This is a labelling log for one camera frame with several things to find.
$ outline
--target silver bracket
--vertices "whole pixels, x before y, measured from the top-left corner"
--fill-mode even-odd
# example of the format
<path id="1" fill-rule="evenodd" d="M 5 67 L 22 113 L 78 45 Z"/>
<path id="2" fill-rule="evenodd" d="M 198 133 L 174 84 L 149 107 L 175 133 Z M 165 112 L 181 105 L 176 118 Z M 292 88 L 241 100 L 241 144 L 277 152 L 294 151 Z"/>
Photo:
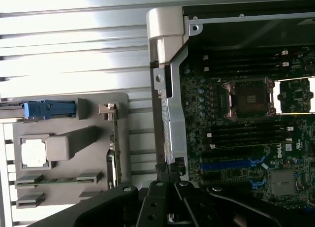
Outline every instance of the silver bracket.
<path id="1" fill-rule="evenodd" d="M 108 121 L 112 121 L 113 120 L 113 114 L 116 113 L 116 106 L 113 103 L 109 103 L 108 105 L 104 105 L 104 104 L 99 104 L 98 105 L 98 114 L 104 114 L 105 115 L 105 119 L 107 119 Z"/>
<path id="2" fill-rule="evenodd" d="M 189 36 L 196 36 L 200 34 L 203 30 L 203 24 L 194 24 L 189 22 Z"/>
<path id="3" fill-rule="evenodd" d="M 165 70 L 164 68 L 155 68 L 153 69 L 153 77 L 154 77 L 154 89 L 155 90 L 165 90 Z"/>

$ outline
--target pcie slot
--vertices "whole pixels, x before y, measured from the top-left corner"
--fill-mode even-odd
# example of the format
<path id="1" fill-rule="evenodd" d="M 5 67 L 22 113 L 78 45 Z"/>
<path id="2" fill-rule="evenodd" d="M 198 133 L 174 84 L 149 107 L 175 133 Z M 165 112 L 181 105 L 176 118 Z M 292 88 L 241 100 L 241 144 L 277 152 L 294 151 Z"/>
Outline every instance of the pcie slot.
<path id="1" fill-rule="evenodd" d="M 231 162 L 216 162 L 216 163 L 201 163 L 201 170 L 220 170 L 228 168 L 244 168 L 251 167 L 250 160 L 231 161 Z"/>
<path id="2" fill-rule="evenodd" d="M 240 147 L 240 148 L 222 148 L 222 149 L 210 149 L 209 151 L 202 152 L 200 154 L 203 160 L 216 159 L 221 157 L 234 157 L 234 156 L 250 156 L 252 147 Z"/>
<path id="3" fill-rule="evenodd" d="M 212 186 L 213 184 L 209 182 L 208 180 L 203 180 L 202 184 L 200 184 L 200 187 L 202 189 L 206 189 L 209 186 Z M 252 189 L 252 184 L 249 181 L 244 182 L 231 182 L 231 183 L 224 183 L 220 181 L 220 187 L 228 188 L 231 190 L 238 190 L 238 191 L 250 191 Z"/>

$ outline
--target metal bracket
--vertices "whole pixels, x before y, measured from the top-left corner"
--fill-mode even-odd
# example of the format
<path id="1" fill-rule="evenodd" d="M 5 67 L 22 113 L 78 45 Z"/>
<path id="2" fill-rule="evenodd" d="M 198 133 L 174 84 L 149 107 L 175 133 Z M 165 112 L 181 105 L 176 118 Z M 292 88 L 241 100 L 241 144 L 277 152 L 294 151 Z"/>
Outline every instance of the metal bracket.
<path id="1" fill-rule="evenodd" d="M 113 103 L 108 103 L 107 105 L 98 105 L 98 114 L 104 114 L 105 119 L 108 121 L 113 121 L 113 114 L 116 113 L 116 105 Z"/>
<path id="2" fill-rule="evenodd" d="M 201 34 L 203 30 L 203 24 L 194 24 L 189 22 L 189 36 L 196 36 Z"/>
<path id="3" fill-rule="evenodd" d="M 117 106 L 113 103 L 105 104 L 99 104 L 98 105 L 98 114 L 103 114 L 105 116 L 105 119 L 108 121 L 112 121 L 113 123 L 113 135 L 111 137 L 110 141 L 110 149 L 115 152 L 115 176 L 116 180 L 114 180 L 114 184 L 110 187 L 115 187 L 122 182 L 122 170 L 121 170 L 121 164 L 120 164 L 120 148 L 119 148 L 119 137 L 118 137 L 118 115 L 117 115 Z"/>
<path id="4" fill-rule="evenodd" d="M 155 68 L 153 69 L 154 77 L 154 89 L 155 90 L 165 90 L 165 71 L 164 68 Z"/>

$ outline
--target circuit board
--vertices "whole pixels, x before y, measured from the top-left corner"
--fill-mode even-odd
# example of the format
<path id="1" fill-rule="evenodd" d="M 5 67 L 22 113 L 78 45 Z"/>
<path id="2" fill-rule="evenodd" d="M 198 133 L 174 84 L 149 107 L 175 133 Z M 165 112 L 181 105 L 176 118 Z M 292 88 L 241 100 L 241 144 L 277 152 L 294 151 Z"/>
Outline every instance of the circuit board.
<path id="1" fill-rule="evenodd" d="M 288 209 L 315 200 L 315 48 L 189 53 L 180 66 L 189 179 Z"/>

